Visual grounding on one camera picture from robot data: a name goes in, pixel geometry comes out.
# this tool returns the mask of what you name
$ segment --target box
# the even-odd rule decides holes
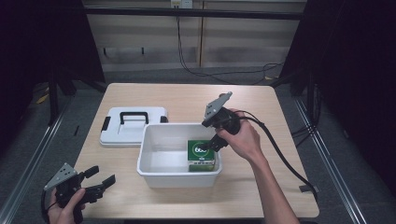
[[[200,145],[207,142],[209,142],[209,140],[189,140],[187,142],[190,172],[212,171],[215,168],[215,151],[211,149],[202,150],[200,148]]]
[[[215,153],[212,171],[189,172],[187,143],[209,140],[215,134],[213,128],[201,123],[149,124],[143,133],[136,170],[151,188],[212,187],[222,170],[220,153]]]

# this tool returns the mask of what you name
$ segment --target black cable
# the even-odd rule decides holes
[[[242,71],[242,72],[222,72],[222,73],[213,73],[213,74],[207,74],[207,73],[200,73],[200,72],[193,72],[190,70],[190,68],[186,65],[186,62],[184,61],[184,55],[183,55],[183,48],[182,48],[182,44],[181,44],[181,36],[180,36],[180,18],[177,17],[177,40],[178,40],[178,56],[179,56],[179,61],[181,66],[190,74],[198,76],[198,77],[212,77],[217,81],[220,82],[224,82],[227,84],[231,84],[231,85],[240,85],[239,83],[234,83],[234,82],[230,82],[227,80],[224,80],[222,78],[218,78],[216,76],[220,76],[220,75],[234,75],[234,74],[256,74],[256,73],[263,73],[262,78],[260,78],[258,81],[255,81],[253,83],[250,84],[245,84],[245,85],[257,85],[260,82],[265,80],[265,72],[271,69],[274,69],[280,65],[282,65],[283,63],[267,63],[265,64],[261,70],[256,70],[256,71]]]
[[[264,123],[262,123],[261,121],[259,121],[258,119],[254,119],[255,117],[252,116],[253,118],[250,117],[237,117],[237,118],[232,118],[232,119],[224,119],[224,120],[220,120],[218,122],[216,122],[215,124],[213,124],[213,126],[217,126],[217,124],[221,124],[223,122],[227,122],[233,119],[248,119],[251,120],[253,122],[255,122],[256,124],[258,124],[262,130],[265,132],[265,134],[268,136],[268,139],[270,140],[271,144],[273,145],[277,155],[279,156],[279,158],[283,161],[283,163],[285,163],[285,165],[288,167],[288,169],[297,177],[299,178],[301,181],[303,181],[311,190],[312,194],[314,195],[315,201],[318,201],[318,194],[317,191],[315,190],[314,186],[305,178],[303,178],[296,170],[294,170],[294,168],[290,165],[290,163],[286,160],[285,156],[283,155],[282,151],[280,150],[279,146],[277,145],[274,137],[271,135],[270,131],[268,130],[268,128],[264,125]]]

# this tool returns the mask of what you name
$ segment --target green and white box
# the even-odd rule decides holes
[[[190,172],[213,171],[216,164],[215,151],[212,149],[202,150],[201,145],[208,140],[189,140],[188,161]]]

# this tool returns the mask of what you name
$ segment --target wooden tabletop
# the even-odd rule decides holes
[[[88,204],[84,217],[96,218],[250,218],[263,217],[252,170],[230,147],[220,153],[223,170],[212,188],[151,189],[136,171],[139,147],[102,147],[99,139],[108,110],[119,106],[163,106],[169,122],[202,122],[205,107],[221,93],[232,91],[227,108],[246,110],[264,122],[283,154],[306,177],[274,89],[263,86],[111,84],[93,120],[75,169],[99,165],[99,174],[83,187],[116,175],[117,182],[97,203]],[[316,217],[318,205],[311,193],[301,193],[304,183],[277,156],[264,131],[262,150],[297,217]]]

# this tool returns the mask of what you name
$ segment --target white bin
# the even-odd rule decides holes
[[[220,153],[215,153],[212,172],[189,172],[187,141],[210,140],[215,134],[214,128],[200,123],[149,124],[144,129],[137,172],[151,188],[212,187],[222,169]]]

